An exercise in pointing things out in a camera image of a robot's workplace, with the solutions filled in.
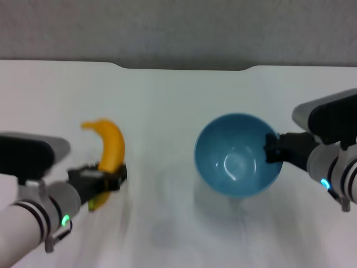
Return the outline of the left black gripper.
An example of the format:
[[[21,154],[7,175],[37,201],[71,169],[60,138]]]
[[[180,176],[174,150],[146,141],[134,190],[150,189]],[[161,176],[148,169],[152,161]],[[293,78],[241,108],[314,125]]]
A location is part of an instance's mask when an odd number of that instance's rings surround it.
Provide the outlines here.
[[[120,190],[127,180],[126,164],[122,164],[114,173],[98,170],[99,163],[91,163],[76,169],[69,169],[68,183],[79,195],[81,205],[102,207],[109,199],[110,192]]]

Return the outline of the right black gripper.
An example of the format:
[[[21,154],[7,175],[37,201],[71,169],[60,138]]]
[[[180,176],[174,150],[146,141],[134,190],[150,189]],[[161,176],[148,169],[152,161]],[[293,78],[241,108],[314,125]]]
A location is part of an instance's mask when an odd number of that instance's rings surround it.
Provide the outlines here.
[[[317,147],[313,135],[304,133],[268,133],[264,146],[267,163],[288,162],[307,171],[307,162],[311,152]]]

